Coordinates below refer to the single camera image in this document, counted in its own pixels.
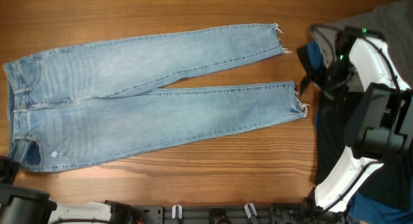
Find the cable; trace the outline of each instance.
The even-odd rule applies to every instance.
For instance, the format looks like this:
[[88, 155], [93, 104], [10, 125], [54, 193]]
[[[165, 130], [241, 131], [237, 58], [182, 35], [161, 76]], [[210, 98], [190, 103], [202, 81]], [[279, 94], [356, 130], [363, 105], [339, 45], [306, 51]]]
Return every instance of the cable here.
[[[392, 139], [392, 136], [394, 135], [394, 132], [396, 131], [396, 125], [397, 125], [397, 122], [398, 122], [398, 119], [399, 119], [400, 108], [401, 108], [401, 92], [400, 92], [400, 87], [399, 87], [399, 83], [398, 83], [398, 81], [397, 81], [397, 80], [398, 80], [398, 79], [397, 79], [397, 76], [395, 75], [394, 70], [393, 70], [393, 68], [392, 68], [392, 65], [391, 65], [390, 62], [388, 61], [387, 56], [383, 53], [383, 51], [382, 51], [380, 48], [378, 48], [374, 43], [372, 43], [371, 41], [369, 41], [365, 36], [359, 36], [359, 35], [353, 34], [352, 32], [347, 32], [347, 31], [345, 31], [345, 30], [341, 30], [341, 29], [336, 28], [336, 27], [333, 27], [333, 26], [326, 26], [326, 25], [313, 25], [313, 26], [311, 26], [311, 29], [314, 30], [314, 31], [316, 31], [316, 32], [326, 41], [326, 43], [329, 45], [329, 47], [330, 47], [330, 49], [331, 49], [331, 51], [332, 51], [332, 55], [333, 55], [333, 63], [334, 63], [334, 50], [333, 50], [333, 48], [332, 48], [332, 45], [330, 44], [330, 42], [328, 41], [328, 39], [324, 36], [324, 34], [321, 33], [321, 32], [318, 30], [318, 28], [326, 28], [326, 29], [329, 29], [329, 30], [335, 30], [335, 31], [337, 31], [337, 32], [341, 32], [341, 33], [346, 34], [346, 35], [350, 35], [350, 36], [354, 36], [354, 37], [357, 37], [357, 38], [361, 38], [361, 39], [363, 39], [364, 41], [366, 41], [368, 44], [370, 44], [371, 46], [373, 46], [373, 48], [374, 48], [375, 50], [377, 50], [377, 52], [380, 54], [380, 56], [384, 59], [386, 65], [387, 65], [387, 67], [388, 67], [388, 70], [389, 70], [389, 72], [390, 72], [390, 75], [391, 75], [391, 77], [392, 77], [392, 81], [393, 81], [393, 84], [394, 84], [394, 86], [395, 86], [395, 88], [396, 88], [396, 92], [397, 92], [397, 96], [398, 96], [398, 109], [397, 109], [397, 111], [396, 111], [396, 113], [395, 113], [395, 118], [394, 118], [394, 120], [393, 120], [392, 128], [390, 129], [390, 133], [388, 134], [387, 142], [386, 142], [386, 154], [384, 154], [384, 155], [387, 155], [388, 146], [389, 146], [389, 144], [390, 144], [390, 142], [391, 142], [391, 139]], [[323, 209], [317, 216], [314, 216], [314, 217], [313, 217], [310, 221], [308, 221], [307, 223], [310, 223], [311, 221], [314, 221], [316, 218], [318, 218], [318, 217], [322, 216], [323, 214], [327, 213], [332, 207], [334, 207], [334, 206], [337, 205], [341, 200], [343, 200], [343, 198], [353, 189], [353, 187], [356, 185], [356, 183], [360, 180], [361, 176], [364, 174], [364, 172], [366, 171], [366, 169], [367, 169], [369, 166], [371, 166], [371, 165], [373, 165], [373, 164], [378, 164], [378, 163], [382, 163], [382, 159], [380, 159], [379, 161], [373, 161], [373, 162], [367, 163], [367, 164], [361, 169], [361, 172], [357, 175], [357, 177], [355, 178], [355, 180], [354, 180], [354, 181], [351, 183], [351, 185], [346, 189], [346, 191], [344, 191], [344, 193], [343, 193], [342, 195], [340, 195], [340, 197], [339, 197], [337, 200], [335, 200], [333, 203], [331, 203], [327, 208]]]
[[60, 224], [60, 223], [73, 223], [73, 222], [84, 222], [84, 223], [107, 223], [110, 224], [109, 221], [105, 221], [105, 220], [99, 220], [99, 219], [58, 219], [52, 223], [49, 224]]

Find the light blue jeans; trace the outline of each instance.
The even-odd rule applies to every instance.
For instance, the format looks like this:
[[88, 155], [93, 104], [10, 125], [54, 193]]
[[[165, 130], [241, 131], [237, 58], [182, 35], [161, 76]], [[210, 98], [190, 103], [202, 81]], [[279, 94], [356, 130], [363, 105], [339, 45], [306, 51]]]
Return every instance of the light blue jeans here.
[[6, 63], [9, 157], [32, 172], [70, 170], [304, 117], [293, 81], [159, 88], [283, 52], [277, 25], [252, 24], [56, 48]]

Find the wooden surface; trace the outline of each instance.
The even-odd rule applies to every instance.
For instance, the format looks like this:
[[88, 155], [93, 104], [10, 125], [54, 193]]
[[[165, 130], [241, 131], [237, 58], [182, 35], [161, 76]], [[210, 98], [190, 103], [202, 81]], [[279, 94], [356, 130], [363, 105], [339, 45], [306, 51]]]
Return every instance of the wooden surface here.
[[[312, 23], [338, 20], [394, 0], [0, 0], [0, 63], [59, 46], [198, 30], [278, 23], [284, 47], [310, 41]], [[186, 79], [170, 87], [295, 80], [295, 53]], [[235, 136], [199, 141], [95, 167], [58, 173], [20, 172], [15, 185], [45, 190], [64, 202], [111, 199], [147, 205], [295, 202], [314, 186], [317, 96], [308, 117]], [[0, 154], [8, 148], [6, 76], [0, 73]]]

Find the black cloth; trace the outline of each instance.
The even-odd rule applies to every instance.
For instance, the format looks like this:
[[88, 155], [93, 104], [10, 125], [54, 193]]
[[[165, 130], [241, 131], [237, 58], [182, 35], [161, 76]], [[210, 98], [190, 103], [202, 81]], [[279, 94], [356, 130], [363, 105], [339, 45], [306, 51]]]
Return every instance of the black cloth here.
[[[362, 93], [351, 92], [345, 103], [335, 105], [321, 97], [317, 119], [316, 184], [320, 184], [334, 168], [344, 151], [344, 129]], [[389, 207], [402, 211], [410, 208], [410, 188], [413, 177], [413, 150], [375, 171], [359, 189], [359, 192]]]

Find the black cable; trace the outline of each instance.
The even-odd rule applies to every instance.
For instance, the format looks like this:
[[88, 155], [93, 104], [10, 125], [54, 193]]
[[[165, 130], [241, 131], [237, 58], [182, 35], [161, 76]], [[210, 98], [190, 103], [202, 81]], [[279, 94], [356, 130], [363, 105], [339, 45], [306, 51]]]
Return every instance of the black cable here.
[[[350, 36], [354, 36], [354, 37], [357, 37], [357, 38], [361, 38], [361, 39], [363, 39], [364, 41], [366, 41], [368, 44], [370, 44], [371, 46], [373, 46], [373, 48], [374, 48], [375, 50], [377, 50], [377, 52], [380, 54], [380, 56], [385, 60], [385, 63], [386, 63], [386, 65], [387, 65], [387, 67], [388, 67], [388, 70], [390, 71], [390, 75], [391, 75], [391, 77], [392, 77], [392, 81], [393, 81], [393, 84], [394, 84], [394, 86], [395, 86], [395, 88], [396, 88], [396, 92], [397, 92], [397, 96], [398, 96], [398, 109], [397, 109], [397, 111], [396, 111], [396, 115], [395, 115], [395, 118], [394, 118], [394, 120], [393, 120], [393, 125], [392, 125], [392, 128], [390, 129], [390, 133], [388, 134], [387, 142], [386, 142], [386, 153], [387, 153], [387, 152], [388, 152], [388, 145], [390, 144], [391, 139], [392, 139], [392, 136], [394, 135], [394, 132], [396, 131], [396, 125], [397, 125], [397, 122], [398, 122], [398, 119], [399, 119], [400, 108], [401, 108], [401, 92], [400, 92], [400, 87], [399, 87], [399, 83], [398, 83], [398, 81], [397, 81], [397, 76], [395, 75], [394, 70], [393, 70], [393, 68], [392, 68], [392, 65], [391, 65], [390, 62], [388, 61], [387, 56], [383, 53], [383, 51], [382, 51], [380, 48], [378, 48], [374, 43], [372, 43], [371, 41], [369, 41], [365, 36], [359, 36], [359, 35], [353, 34], [352, 32], [347, 32], [347, 31], [341, 30], [341, 29], [336, 28], [336, 27], [333, 27], [333, 26], [326, 26], [326, 25], [313, 25], [313, 26], [311, 26], [311, 29], [314, 30], [314, 31], [316, 31], [316, 32], [326, 41], [326, 43], [329, 45], [329, 47], [330, 47], [330, 49], [331, 49], [331, 51], [332, 51], [332, 54], [333, 54], [333, 59], [334, 59], [334, 50], [333, 50], [333, 48], [332, 48], [332, 45], [330, 44], [330, 42], [328, 41], [328, 39], [324, 36], [324, 34], [322, 34], [322, 33], [318, 30], [318, 28], [326, 28], [326, 29], [329, 29], [329, 30], [335, 30], [335, 31], [337, 31], [337, 32], [341, 32], [341, 33], [346, 34], [346, 35], [350, 35]], [[316, 218], [318, 218], [318, 217], [322, 216], [323, 214], [327, 213], [332, 207], [334, 207], [334, 206], [337, 205], [341, 200], [343, 200], [343, 198], [353, 189], [353, 187], [356, 185], [356, 183], [360, 180], [361, 176], [364, 174], [364, 172], [366, 171], [366, 169], [367, 169], [369, 166], [371, 166], [371, 165], [373, 165], [373, 164], [378, 164], [378, 163], [382, 163], [382, 160], [380, 159], [379, 161], [374, 161], [374, 162], [367, 163], [367, 164], [361, 169], [361, 172], [357, 175], [356, 179], [351, 183], [351, 185], [346, 189], [346, 191], [344, 191], [344, 193], [343, 193], [342, 195], [340, 195], [340, 197], [339, 197], [337, 200], [335, 200], [333, 203], [331, 203], [331, 205], [329, 205], [327, 208], [323, 209], [317, 216], [313, 217], [313, 218], [312, 218], [310, 221], [308, 221], [307, 223], [310, 223], [311, 221], [314, 221]]]
[[99, 219], [58, 219], [52, 223], [49, 224], [60, 224], [60, 223], [73, 223], [73, 222], [84, 222], [84, 223], [107, 223], [110, 224], [109, 221], [105, 221], [105, 220], [99, 220]]

